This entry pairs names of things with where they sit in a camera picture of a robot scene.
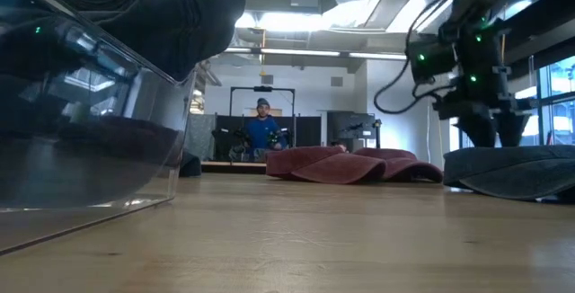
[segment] person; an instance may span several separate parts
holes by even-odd
[[[258,99],[257,119],[251,120],[247,125],[247,132],[250,136],[251,144],[248,148],[250,158],[256,161],[262,161],[255,157],[257,153],[265,150],[281,150],[286,146],[286,140],[278,135],[278,142],[270,143],[270,135],[280,132],[278,123],[270,115],[270,103],[264,98]]]

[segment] black cable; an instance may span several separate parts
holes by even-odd
[[[411,34],[413,32],[413,28],[415,27],[415,24],[418,22],[418,20],[421,18],[421,16],[426,13],[429,9],[431,9],[433,6],[435,6],[437,3],[441,2],[442,0],[433,0],[430,4],[428,4],[421,12],[420,14],[417,16],[417,18],[415,18],[415,20],[413,21],[413,23],[410,26],[410,29],[407,31],[407,36],[405,37],[405,52],[409,53],[409,43],[410,43],[410,38],[411,38]],[[439,8],[436,7],[434,9],[433,12],[431,12],[429,15],[432,15],[435,11],[437,11],[437,9]],[[377,103],[377,99],[379,98],[379,96],[387,91],[390,87],[394,86],[403,76],[403,74],[405,73],[405,70],[407,69],[407,66],[410,64],[410,60],[406,59],[405,63],[403,64],[402,69],[400,70],[399,74],[394,78],[394,80],[392,80],[390,83],[388,83],[387,85],[383,86],[382,88],[380,88],[377,92],[376,95],[374,96],[374,106],[376,107],[376,109],[382,113],[386,113],[386,114],[401,114],[404,113],[406,111],[408,111],[409,109],[411,109],[415,104],[417,104],[417,102],[419,102],[421,100],[421,98],[415,98],[415,100],[409,104],[406,108],[403,108],[401,110],[398,111],[391,111],[391,110],[386,110],[384,108],[382,108],[379,103]]]
[[[441,4],[438,4],[439,2],[443,2],[445,3],[447,0],[433,0],[431,3],[429,3],[421,12],[420,14],[418,14],[417,18],[415,18],[415,20],[411,23],[410,29],[407,30],[407,36],[405,37],[405,53],[409,54],[409,47],[410,47],[410,40],[411,40],[411,34],[413,33],[413,30],[415,28],[415,25],[418,23],[419,19],[421,18],[421,16],[426,13],[427,11],[429,11],[429,9],[431,9],[432,7],[436,6],[435,9],[433,9],[433,11],[431,11],[430,14],[428,14],[427,18],[429,18],[434,12],[436,12],[440,7]],[[435,94],[436,91],[438,90],[443,90],[443,89],[447,89],[447,88],[451,88],[453,86],[448,85],[448,86],[440,86],[437,87],[435,89],[432,89],[428,92],[425,92],[422,95],[419,96],[415,96],[415,92],[417,90],[417,85],[414,87],[414,89],[412,90],[411,94],[414,95],[415,100],[410,103],[406,108],[403,108],[401,110],[398,111],[391,111],[391,110],[386,110],[383,109],[378,103],[377,103],[377,98],[385,91],[387,91],[390,87],[394,86],[394,84],[396,84],[403,76],[403,74],[405,73],[405,70],[407,69],[407,66],[409,65],[409,58],[407,58],[407,60],[405,60],[405,64],[403,65],[401,71],[399,72],[399,74],[397,75],[396,78],[394,78],[394,80],[392,80],[389,84],[383,86],[382,88],[380,88],[377,92],[376,95],[374,96],[374,105],[376,107],[376,109],[382,113],[386,113],[386,114],[401,114],[404,113],[406,111],[408,111],[409,109],[411,109],[415,104],[417,104],[417,102],[419,102],[422,98],[426,97],[426,96],[434,96],[433,94]]]

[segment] desk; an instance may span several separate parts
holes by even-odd
[[[5,293],[571,293],[574,242],[573,207],[204,174],[170,205],[0,258],[0,281]]]

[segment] transparent container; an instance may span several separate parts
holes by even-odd
[[[0,5],[0,252],[172,199],[194,75],[57,0]]]

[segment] black frame structure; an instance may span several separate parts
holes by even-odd
[[[241,86],[232,86],[230,88],[230,110],[228,112],[229,116],[232,116],[232,103],[234,99],[234,91],[235,90],[252,90],[254,92],[260,93],[271,93],[273,91],[288,91],[291,92],[291,116],[293,117],[296,115],[296,89],[288,89],[288,88],[274,88],[271,86],[254,86],[254,87],[241,87]]]
[[[234,91],[235,90],[252,90],[254,92],[259,93],[272,93],[274,91],[288,91],[291,92],[291,128],[292,128],[292,145],[296,146],[296,89],[290,88],[275,88],[271,86],[254,86],[254,87],[245,87],[245,86],[232,86],[230,88],[230,109],[228,115],[232,116],[232,103],[234,100]]]

